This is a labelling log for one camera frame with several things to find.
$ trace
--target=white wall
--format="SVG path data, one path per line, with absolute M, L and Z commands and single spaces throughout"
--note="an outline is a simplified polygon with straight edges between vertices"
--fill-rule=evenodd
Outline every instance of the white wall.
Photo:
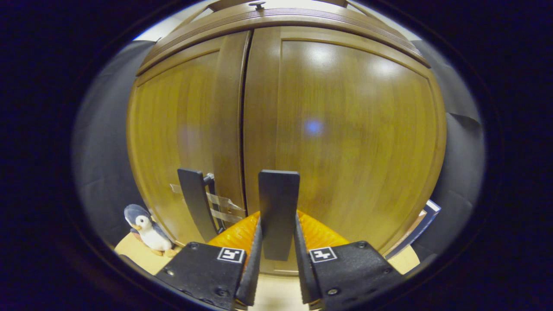
M 201 10 L 201 8 L 205 7 L 206 5 L 213 3 L 217 0 L 204 0 L 201 2 L 198 2 L 192 6 L 189 6 L 170 17 L 167 17 L 165 20 L 162 20 L 158 24 L 152 26 L 150 29 L 146 30 L 144 33 L 136 37 L 134 40 L 150 40 L 150 41 L 157 41 L 159 38 L 162 38 L 166 35 L 168 35 L 173 29 L 175 29 L 183 20 L 194 14 L 195 12 Z M 291 0 L 280 0 L 281 2 L 290 2 Z M 380 19 L 382 22 L 386 23 L 390 27 L 396 29 L 399 31 L 402 35 L 404 35 L 408 40 L 421 40 L 416 34 L 410 32 L 409 30 L 402 27 L 400 24 L 396 23 L 395 21 L 387 18 L 386 16 L 376 12 L 375 10 L 372 10 L 370 8 L 367 8 L 366 6 L 354 2 L 353 3 L 363 7 L 366 9 L 369 13 L 376 16 L 378 19 Z M 353 7 L 348 7 L 348 9 L 352 9 L 354 11 L 358 11 L 357 9 Z
M 141 35 L 136 37 L 134 40 L 150 40 L 157 41 L 159 38 L 163 38 L 173 31 L 180 23 L 183 22 L 186 18 L 201 10 L 201 8 L 206 5 L 213 3 L 217 0 L 204 0 L 193 4 L 181 11 L 176 12 L 175 14 L 167 17 L 161 22 L 153 25 L 150 29 L 143 32 Z

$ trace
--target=black curtain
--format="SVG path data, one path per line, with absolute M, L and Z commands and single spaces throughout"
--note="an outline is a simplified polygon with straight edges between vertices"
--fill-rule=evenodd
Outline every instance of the black curtain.
M 75 122 L 72 167 L 78 194 L 90 223 L 110 245 L 129 225 L 123 209 L 145 206 L 127 153 L 127 107 L 140 64 L 152 41 L 132 41 L 96 76 Z

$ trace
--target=penguin plush toy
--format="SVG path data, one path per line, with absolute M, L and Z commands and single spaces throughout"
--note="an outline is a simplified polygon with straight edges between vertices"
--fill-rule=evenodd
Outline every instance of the penguin plush toy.
M 142 242 L 146 244 L 154 254 L 163 256 L 163 252 L 168 257 L 176 255 L 172 249 L 173 243 L 161 230 L 159 225 L 152 220 L 152 216 L 146 209 L 140 205 L 130 204 L 125 210 L 125 219 L 131 225 L 131 232 L 140 235 Z

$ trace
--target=book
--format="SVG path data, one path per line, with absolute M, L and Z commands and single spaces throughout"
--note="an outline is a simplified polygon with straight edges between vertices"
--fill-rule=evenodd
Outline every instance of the book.
M 436 203 L 434 203 L 431 200 L 428 200 L 426 202 L 426 205 L 423 208 L 423 211 L 426 212 L 426 215 L 422 217 L 422 220 L 415 225 L 415 228 L 413 231 L 409 232 L 409 230 L 406 232 L 407 237 L 402 239 L 397 246 L 392 247 L 391 251 L 388 251 L 386 255 L 384 255 L 384 258 L 387 260 L 397 255 L 399 252 L 401 252 L 403 249 L 405 249 L 407 246 L 413 244 L 413 242 L 430 226 L 434 218 L 436 218 L 436 215 L 440 212 L 442 208 L 439 207 Z
M 391 253 L 396 247 L 398 247 L 407 237 L 411 234 L 411 232 L 415 231 L 416 227 L 420 224 L 424 216 L 426 216 L 427 212 L 423 209 L 420 211 L 419 216 L 416 218 L 416 220 L 413 222 L 413 224 L 409 227 L 407 232 L 394 244 L 392 247 L 390 247 L 385 253 L 384 257 Z

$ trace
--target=penguin foot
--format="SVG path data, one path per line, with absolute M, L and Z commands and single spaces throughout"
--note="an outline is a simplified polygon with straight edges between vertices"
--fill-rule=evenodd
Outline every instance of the penguin foot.
M 140 234 L 133 232 L 133 235 L 135 238 L 137 238 L 138 241 L 142 242 L 142 238 L 140 237 Z
M 150 248 L 150 250 L 152 251 L 152 253 L 158 255 L 158 256 L 163 256 L 163 253 L 161 251 L 157 251 L 157 250 L 153 250 Z
M 173 250 L 172 248 L 170 248 L 170 249 L 165 251 L 165 254 L 167 255 L 167 257 L 175 257 L 176 251 Z

